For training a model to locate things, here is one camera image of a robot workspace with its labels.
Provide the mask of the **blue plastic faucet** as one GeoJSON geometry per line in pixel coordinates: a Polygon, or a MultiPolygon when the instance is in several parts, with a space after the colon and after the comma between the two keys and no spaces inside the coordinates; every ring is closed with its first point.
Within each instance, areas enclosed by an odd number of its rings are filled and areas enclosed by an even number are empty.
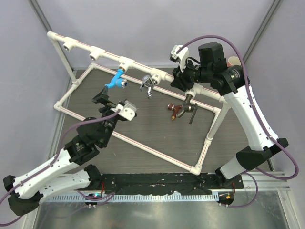
{"type": "Polygon", "coordinates": [[[124,74],[124,69],[123,68],[119,68],[116,72],[116,74],[114,75],[114,77],[111,79],[110,83],[105,84],[105,86],[110,89],[110,88],[114,88],[114,87],[118,87],[118,88],[125,88],[128,84],[126,79],[122,78],[122,75],[124,74]]]}

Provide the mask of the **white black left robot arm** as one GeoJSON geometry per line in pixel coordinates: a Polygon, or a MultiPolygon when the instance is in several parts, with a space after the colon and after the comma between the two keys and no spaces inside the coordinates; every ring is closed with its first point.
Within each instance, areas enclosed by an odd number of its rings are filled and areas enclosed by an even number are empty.
{"type": "Polygon", "coordinates": [[[8,204],[15,215],[21,217],[35,210],[47,197],[74,189],[97,190],[102,176],[94,165],[74,175],[62,177],[67,171],[90,161],[105,148],[119,120],[115,104],[109,100],[108,87],[105,86],[92,100],[101,103],[101,118],[88,117],[83,122],[71,126],[77,135],[58,151],[54,157],[31,172],[16,177],[8,175],[3,179],[9,193],[8,204]]]}

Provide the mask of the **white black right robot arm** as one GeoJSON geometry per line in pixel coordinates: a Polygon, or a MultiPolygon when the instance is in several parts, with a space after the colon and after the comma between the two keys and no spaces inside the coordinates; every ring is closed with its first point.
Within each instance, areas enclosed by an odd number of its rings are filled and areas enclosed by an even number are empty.
{"type": "Polygon", "coordinates": [[[261,118],[262,127],[253,111],[254,97],[247,91],[252,88],[245,84],[242,67],[227,66],[223,47],[217,42],[210,42],[198,47],[200,60],[189,56],[188,48],[175,45],[170,52],[170,60],[178,62],[173,70],[174,80],[171,86],[184,92],[191,90],[197,83],[209,83],[235,112],[248,140],[248,146],[236,153],[226,164],[216,169],[215,182],[220,188],[227,188],[239,174],[250,171],[275,154],[288,147],[286,138],[279,138],[273,130],[266,134],[263,128],[268,123],[261,118]]]}

